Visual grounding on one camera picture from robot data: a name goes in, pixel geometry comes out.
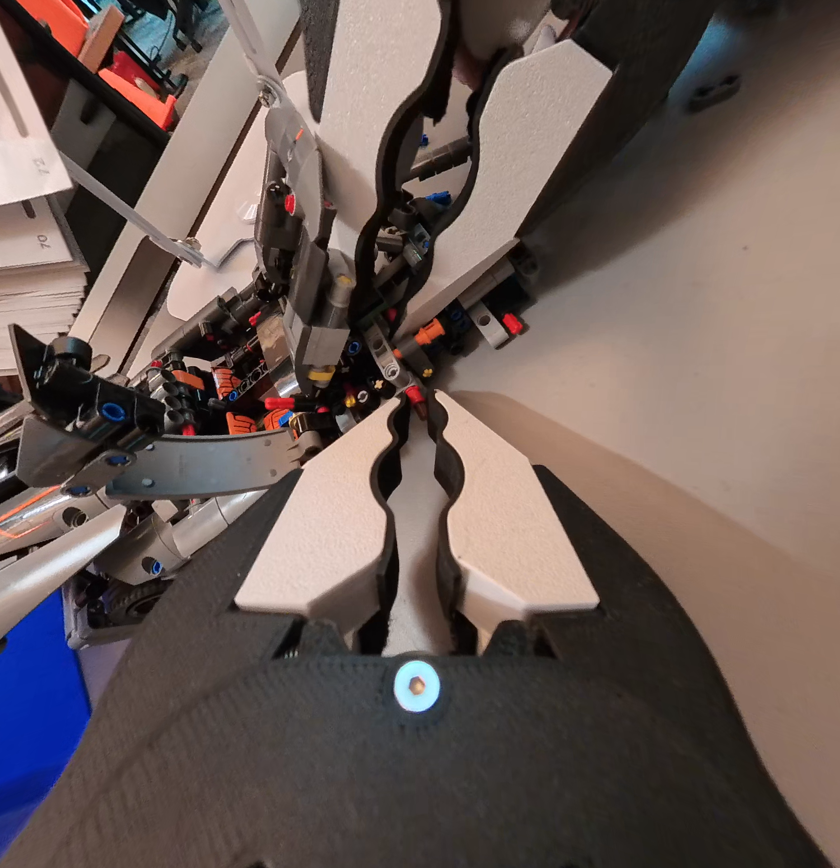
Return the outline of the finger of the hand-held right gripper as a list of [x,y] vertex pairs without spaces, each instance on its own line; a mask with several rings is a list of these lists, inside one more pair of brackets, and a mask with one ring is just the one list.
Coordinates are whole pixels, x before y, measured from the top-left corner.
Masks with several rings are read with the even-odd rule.
[[432,266],[401,326],[424,326],[493,266],[598,101],[611,71],[573,40],[512,60],[479,112],[464,205],[436,237]]
[[460,38],[459,2],[340,2],[335,16],[317,142],[325,200],[327,286],[317,320],[351,320],[378,298],[375,244],[393,213],[426,221],[429,249],[455,218],[404,193],[426,120],[447,110]]

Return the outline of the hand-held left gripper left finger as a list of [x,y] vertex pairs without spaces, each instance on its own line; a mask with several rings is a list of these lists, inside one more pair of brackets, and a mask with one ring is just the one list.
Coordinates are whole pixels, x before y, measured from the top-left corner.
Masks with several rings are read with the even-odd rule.
[[327,621],[380,655],[399,559],[389,497],[402,482],[404,399],[385,401],[304,466],[234,597],[239,609]]

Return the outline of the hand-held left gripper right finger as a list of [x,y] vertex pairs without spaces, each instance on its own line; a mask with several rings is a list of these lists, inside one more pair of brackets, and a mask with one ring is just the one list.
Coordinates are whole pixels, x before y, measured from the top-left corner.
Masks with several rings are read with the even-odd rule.
[[443,390],[429,396],[438,522],[436,586],[454,650],[542,615],[582,613],[599,594],[529,459]]

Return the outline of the grey lego car model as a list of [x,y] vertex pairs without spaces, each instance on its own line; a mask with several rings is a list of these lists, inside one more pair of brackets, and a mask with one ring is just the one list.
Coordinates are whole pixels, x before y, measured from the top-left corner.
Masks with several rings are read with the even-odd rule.
[[[414,158],[404,193],[421,205],[464,205],[477,162],[479,92],[466,133]],[[0,498],[0,653],[9,632],[65,585],[86,579],[80,612],[109,590],[165,596],[172,581],[260,496],[296,482],[308,461],[404,390],[435,390],[437,363],[471,320],[460,296],[422,326],[402,326],[432,266],[426,221],[393,213],[375,244],[378,298],[351,320],[317,320],[327,286],[318,123],[305,108],[269,109],[252,282],[214,298],[159,344],[127,383],[93,372],[91,346],[47,344],[18,324],[10,343],[23,398],[0,413],[17,428]],[[461,309],[460,321],[447,311]],[[445,336],[414,334],[438,320]]]

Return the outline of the dark grey lego connector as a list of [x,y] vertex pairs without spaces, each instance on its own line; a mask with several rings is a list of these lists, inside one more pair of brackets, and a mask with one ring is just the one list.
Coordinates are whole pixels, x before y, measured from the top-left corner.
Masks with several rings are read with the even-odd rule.
[[740,91],[741,76],[729,74],[719,81],[697,87],[690,95],[685,111],[697,114],[723,103]]

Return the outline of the orange plastic bin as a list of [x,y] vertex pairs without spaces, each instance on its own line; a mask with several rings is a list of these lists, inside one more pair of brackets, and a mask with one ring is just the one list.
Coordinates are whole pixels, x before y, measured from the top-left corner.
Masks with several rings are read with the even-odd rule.
[[20,1],[19,4],[73,57],[79,56],[89,34],[89,19],[74,1]]
[[98,75],[157,127],[165,132],[174,127],[176,96],[158,90],[154,79],[127,52],[115,50],[111,65],[99,70]]

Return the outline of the blue plastic bin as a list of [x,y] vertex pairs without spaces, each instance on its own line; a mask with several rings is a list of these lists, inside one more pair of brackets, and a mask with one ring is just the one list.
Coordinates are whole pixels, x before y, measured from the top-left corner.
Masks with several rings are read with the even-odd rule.
[[9,632],[0,653],[0,817],[42,801],[90,712],[56,591]]

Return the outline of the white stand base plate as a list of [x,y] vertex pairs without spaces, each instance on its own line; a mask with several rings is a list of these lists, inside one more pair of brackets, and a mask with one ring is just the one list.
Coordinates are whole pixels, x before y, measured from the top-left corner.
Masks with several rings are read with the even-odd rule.
[[221,182],[201,227],[195,234],[205,258],[215,263],[236,242],[234,250],[218,269],[207,265],[194,268],[181,265],[167,294],[167,310],[178,320],[190,320],[228,289],[242,290],[252,282],[258,256],[254,247],[254,222],[248,219],[258,206],[269,140],[266,117],[261,107]]

